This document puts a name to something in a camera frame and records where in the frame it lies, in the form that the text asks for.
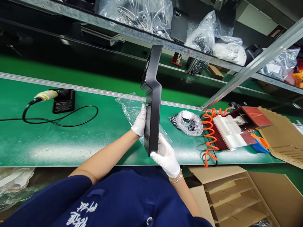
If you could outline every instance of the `white glove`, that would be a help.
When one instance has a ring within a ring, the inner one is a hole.
[[[141,111],[137,116],[134,125],[132,126],[132,130],[138,136],[144,136],[144,129],[145,129],[145,121],[146,121],[146,108],[145,104],[142,104]]]
[[[180,165],[176,159],[174,149],[159,133],[158,153],[151,152],[152,159],[163,168],[170,178],[177,178],[180,173]]]

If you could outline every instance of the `person's arm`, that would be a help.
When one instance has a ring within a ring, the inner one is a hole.
[[[98,151],[88,160],[82,163],[70,175],[84,175],[95,184],[105,177],[110,170],[118,163],[130,147],[144,134],[146,108],[142,105],[141,112],[136,118],[134,125],[127,133],[113,143]]]
[[[170,182],[176,182],[180,174],[181,172],[176,178],[169,178]],[[186,205],[192,216],[202,218],[200,208],[192,192],[188,188],[184,180],[184,177],[182,176],[182,178],[177,183],[172,183],[171,185],[176,189],[177,193],[179,194],[180,198],[182,199],[182,201],[184,202],[184,204]]]
[[[158,153],[152,152],[151,157],[158,165],[163,168],[163,170],[168,175],[170,182],[176,182],[179,179],[181,170],[180,165],[176,159],[174,149],[165,140],[161,133],[159,134]],[[179,182],[171,184],[176,189],[177,193],[179,194],[180,198],[192,216],[202,217],[199,206],[193,197],[192,192],[188,188],[184,177],[182,176]]]

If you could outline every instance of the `black cable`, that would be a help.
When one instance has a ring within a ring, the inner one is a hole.
[[[86,124],[87,122],[93,120],[93,119],[97,116],[97,114],[98,114],[98,112],[99,112],[98,107],[93,106],[93,105],[87,105],[87,106],[79,107],[79,108],[77,108],[77,109],[71,111],[71,112],[68,113],[67,115],[64,115],[63,117],[60,117],[60,118],[57,118],[57,119],[54,119],[54,120],[48,120],[48,119],[45,119],[45,118],[26,118],[26,113],[27,113],[28,109],[29,109],[33,104],[35,104],[35,103],[37,103],[37,102],[40,102],[40,101],[41,101],[41,100],[39,100],[39,98],[34,99],[33,101],[31,101],[31,102],[25,107],[25,109],[24,109],[24,111],[23,111],[23,114],[22,114],[22,118],[0,119],[0,121],[23,120],[24,122],[26,122],[26,123],[28,123],[28,124],[44,124],[44,123],[52,123],[52,124],[54,124],[54,125],[58,125],[58,126],[61,126],[61,127],[76,127],[76,126],[84,125],[84,124]],[[63,118],[66,118],[67,116],[71,115],[72,113],[74,113],[74,112],[76,112],[76,111],[78,111],[78,110],[80,110],[80,109],[86,108],[86,107],[95,107],[95,108],[96,108],[96,113],[95,113],[95,115],[94,115],[92,118],[90,118],[89,120],[87,120],[87,121],[85,121],[85,122],[83,122],[83,123],[81,123],[81,124],[77,124],[77,125],[61,125],[61,124],[58,124],[58,123],[55,122],[55,121],[58,121],[58,120],[62,120]],[[43,121],[43,122],[30,122],[30,121],[28,121],[28,120],[44,120],[44,121]]]

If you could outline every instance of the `bracelet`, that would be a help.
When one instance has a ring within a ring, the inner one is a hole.
[[[181,178],[182,178],[182,169],[180,169],[180,171],[181,171],[181,174],[180,174],[179,178],[175,182],[171,182],[169,180],[171,183],[178,183],[181,180]]]

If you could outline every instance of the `overhead shelf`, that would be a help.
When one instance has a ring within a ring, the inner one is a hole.
[[[163,39],[156,35],[152,35],[150,33],[138,30],[136,28],[121,24],[116,21],[112,21],[110,19],[101,17],[97,14],[80,10],[73,6],[64,4],[63,2],[55,2],[52,0],[12,0],[12,1],[16,3],[22,3],[27,6],[32,6],[34,8],[39,8],[44,11],[47,10],[59,15],[70,17],[147,43],[162,45],[165,49],[178,52],[199,60],[203,60],[211,64],[233,70],[235,72],[239,72],[243,68],[242,66],[218,59],[217,57],[202,53],[200,51],[186,47],[184,45],[180,45],[176,42]],[[255,73],[251,77],[303,95],[303,89],[264,76],[262,74]]]

